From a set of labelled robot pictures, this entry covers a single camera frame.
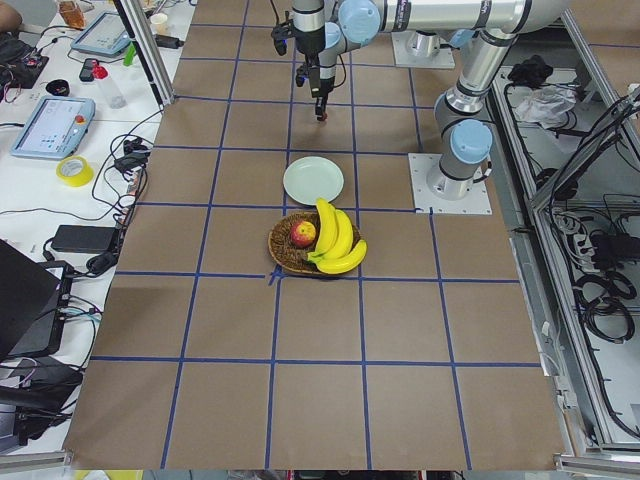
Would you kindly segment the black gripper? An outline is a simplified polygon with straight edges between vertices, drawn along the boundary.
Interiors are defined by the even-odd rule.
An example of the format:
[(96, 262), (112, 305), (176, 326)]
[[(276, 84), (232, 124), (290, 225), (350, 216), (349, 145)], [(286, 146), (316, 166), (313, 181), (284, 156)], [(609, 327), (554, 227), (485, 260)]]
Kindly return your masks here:
[(320, 53), (325, 49), (323, 0), (293, 0), (293, 33), (300, 53)]
[(317, 55), (305, 55), (305, 67), (311, 95), (315, 99), (314, 115), (318, 121), (327, 115), (328, 96), (334, 90), (334, 78), (320, 79), (320, 64)]

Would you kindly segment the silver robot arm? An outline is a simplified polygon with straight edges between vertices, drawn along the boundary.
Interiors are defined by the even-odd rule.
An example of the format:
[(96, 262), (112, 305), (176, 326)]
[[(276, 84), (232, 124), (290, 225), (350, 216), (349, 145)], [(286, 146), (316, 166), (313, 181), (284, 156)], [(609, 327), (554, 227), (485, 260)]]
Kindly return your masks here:
[(340, 26), (334, 22), (325, 23), (325, 49), (319, 54), (319, 87), (312, 94), (315, 99), (314, 114), (318, 121), (327, 119), (329, 95), (336, 87), (337, 62), (345, 52), (346, 38)]
[(474, 39), (458, 80), (436, 102), (443, 154), (426, 176), (436, 196), (457, 201), (469, 193), (489, 156), (493, 135), (476, 116), (506, 54), (519, 35), (550, 25), (568, 6), (566, 1), (339, 1), (331, 13), (322, 1), (294, 1), (271, 36), (279, 54), (285, 54), (287, 39), (294, 39), (316, 117), (324, 120), (339, 55), (368, 45), (381, 32), (470, 32)]

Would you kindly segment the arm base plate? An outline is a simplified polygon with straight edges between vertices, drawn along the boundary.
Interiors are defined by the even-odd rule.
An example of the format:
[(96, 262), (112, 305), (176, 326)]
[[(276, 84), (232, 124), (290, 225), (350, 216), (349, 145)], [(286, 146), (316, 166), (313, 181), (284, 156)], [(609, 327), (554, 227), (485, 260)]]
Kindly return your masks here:
[(397, 67), (453, 70), (452, 48), (433, 33), (393, 32), (391, 35)]
[(481, 166), (467, 180), (453, 180), (440, 170), (441, 154), (408, 155), (414, 210), (421, 214), (491, 215)]

